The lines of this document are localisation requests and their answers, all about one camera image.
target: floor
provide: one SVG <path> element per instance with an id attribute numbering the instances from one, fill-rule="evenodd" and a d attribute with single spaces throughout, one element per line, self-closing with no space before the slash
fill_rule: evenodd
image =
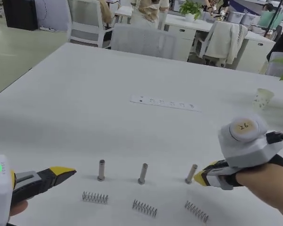
<path id="1" fill-rule="evenodd" d="M 0 19 L 0 92 L 66 42 L 63 32 L 8 28 Z"/>

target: sticker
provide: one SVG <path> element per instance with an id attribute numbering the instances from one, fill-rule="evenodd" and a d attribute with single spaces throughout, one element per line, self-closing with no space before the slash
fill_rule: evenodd
<path id="1" fill-rule="evenodd" d="M 251 132 L 254 128 L 254 122 L 249 119 L 241 120 L 239 123 L 234 125 L 234 131 L 237 134 L 246 134 Z"/>

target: coil spring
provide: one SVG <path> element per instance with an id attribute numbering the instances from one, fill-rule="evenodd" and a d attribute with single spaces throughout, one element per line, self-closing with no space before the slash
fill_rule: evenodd
<path id="1" fill-rule="evenodd" d="M 203 223 L 206 223 L 208 221 L 208 214 L 200 210 L 197 206 L 195 206 L 194 203 L 187 201 L 184 207 L 187 210 L 189 210 L 192 214 L 194 214 Z"/>
<path id="2" fill-rule="evenodd" d="M 106 204 L 108 201 L 108 195 L 99 194 L 99 193 L 83 192 L 82 198 L 83 201 L 86 202 L 96 202 L 96 203 Z"/>
<path id="3" fill-rule="evenodd" d="M 156 217 L 157 209 L 149 206 L 146 203 L 140 202 L 138 200 L 134 200 L 132 209 L 136 209 L 144 214 L 150 215 L 152 217 Z"/>

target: black cable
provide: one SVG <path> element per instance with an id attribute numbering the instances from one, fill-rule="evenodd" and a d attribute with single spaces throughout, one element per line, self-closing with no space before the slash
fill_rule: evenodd
<path id="1" fill-rule="evenodd" d="M 266 141 L 268 144 L 274 144 L 283 141 L 283 133 L 281 132 L 270 132 L 266 133 Z"/>
<path id="2" fill-rule="evenodd" d="M 46 17 L 47 17 L 47 7 L 46 7 L 46 2 L 45 2 L 45 0 L 43 0 L 43 2 L 44 2 L 44 7 L 45 7 L 45 16 L 44 16 L 44 18 L 43 18 L 43 19 L 39 19 L 39 20 L 45 20 L 45 19 L 46 19 Z"/>

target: power strip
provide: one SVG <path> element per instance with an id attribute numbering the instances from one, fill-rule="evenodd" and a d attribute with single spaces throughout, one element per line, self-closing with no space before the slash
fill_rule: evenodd
<path id="1" fill-rule="evenodd" d="M 144 105 L 155 105 L 161 107 L 171 107 L 182 110 L 201 112 L 201 110 L 195 105 L 184 102 L 166 101 L 161 98 L 152 98 L 147 96 L 131 96 L 130 101 Z"/>

